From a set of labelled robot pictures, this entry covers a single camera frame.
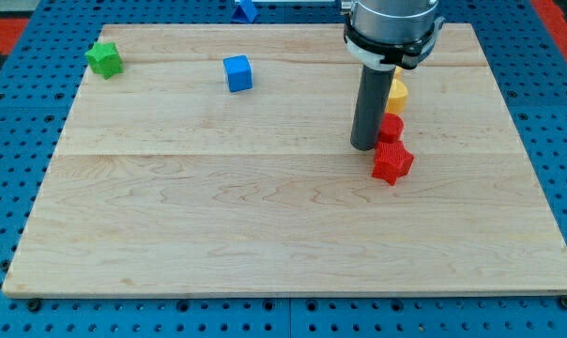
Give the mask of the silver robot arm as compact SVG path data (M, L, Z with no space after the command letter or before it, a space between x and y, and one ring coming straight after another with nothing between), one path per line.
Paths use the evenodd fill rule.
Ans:
M344 41L363 66L414 69L433 51L445 18L438 0L344 0Z

